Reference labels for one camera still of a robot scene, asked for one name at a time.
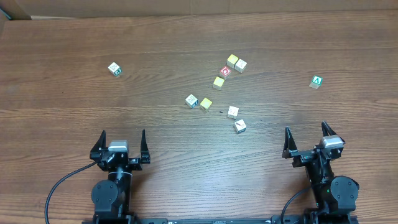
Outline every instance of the tabletop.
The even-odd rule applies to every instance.
[[[0,38],[0,223],[43,223],[52,186],[91,162],[102,130],[152,163],[133,172],[131,210],[142,218],[256,218],[280,214],[309,186],[282,158],[289,126],[299,149],[346,141],[331,163],[361,188],[361,223],[398,215],[398,11],[8,21]],[[221,91],[229,55],[248,63]],[[108,66],[122,68],[114,77]],[[314,75],[323,77],[310,88]],[[190,109],[193,94],[213,104]],[[237,134],[229,106],[247,130]],[[93,215],[92,167],[55,191],[51,223]],[[311,193],[287,214],[315,206]]]

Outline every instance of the block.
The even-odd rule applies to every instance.
[[[236,117],[238,116],[238,111],[239,111],[239,108],[236,108],[234,106],[229,106],[227,117],[236,119]]]
[[[316,75],[313,76],[310,87],[318,89],[322,85],[323,78]]]
[[[243,120],[239,120],[234,123],[234,127],[237,133],[242,133],[246,130],[246,124]]]
[[[198,104],[198,99],[191,94],[185,99],[185,103],[193,109]]]
[[[214,80],[213,82],[213,88],[217,89],[217,90],[221,90],[221,87],[224,84],[224,81],[222,78],[220,77],[216,77],[216,80]]]
[[[239,59],[238,62],[236,62],[236,64],[235,64],[235,70],[242,73],[247,65],[248,64],[244,60]]]
[[[120,68],[119,65],[117,65],[116,63],[112,63],[109,67],[108,67],[109,71],[112,72],[112,74],[116,77],[118,77],[120,75],[120,73],[122,73],[122,69]]]
[[[227,66],[224,66],[221,70],[220,70],[220,77],[223,78],[224,80],[226,80],[229,75],[231,74],[231,69],[229,69]]]
[[[209,107],[211,106],[213,102],[211,102],[208,98],[204,98],[202,102],[200,103],[200,109],[205,110],[206,112],[209,111]]]
[[[237,61],[238,61],[238,57],[237,57],[237,56],[235,56],[235,55],[230,55],[229,58],[228,58],[227,61],[226,61],[226,64],[227,64],[229,67],[234,68]]]

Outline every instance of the yellow cube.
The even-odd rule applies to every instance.
[[[234,67],[235,67],[235,64],[236,64],[236,62],[237,62],[238,60],[239,60],[239,59],[238,59],[237,56],[231,55],[231,56],[229,56],[229,58],[227,59],[226,64],[227,64],[229,67],[234,68]]]
[[[211,106],[213,102],[211,102],[208,98],[204,98],[202,102],[200,103],[200,109],[205,110],[206,112],[209,111],[209,107]]]
[[[221,87],[224,84],[224,81],[222,78],[217,77],[216,80],[214,80],[213,82],[213,88],[217,89],[217,90],[221,90]]]

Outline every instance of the red block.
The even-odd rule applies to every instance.
[[[220,70],[220,77],[223,79],[227,79],[230,74],[231,74],[231,70],[227,66],[224,66]]]

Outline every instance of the wood grain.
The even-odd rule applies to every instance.
[[[138,155],[147,131],[152,164],[134,173],[140,217],[244,218],[279,214],[308,185],[282,159],[289,125],[300,149],[321,121],[346,142],[336,175],[361,185],[361,223],[398,215],[398,11],[121,17],[7,22],[0,39],[0,223],[43,223],[49,190],[90,162],[103,129]],[[248,62],[212,88],[230,54]],[[107,66],[118,63],[119,78]],[[314,90],[312,76],[324,78]],[[189,109],[194,94],[210,112]],[[248,126],[236,134],[228,106]],[[93,214],[97,167],[66,180],[51,223]],[[287,213],[314,206],[296,200]]]

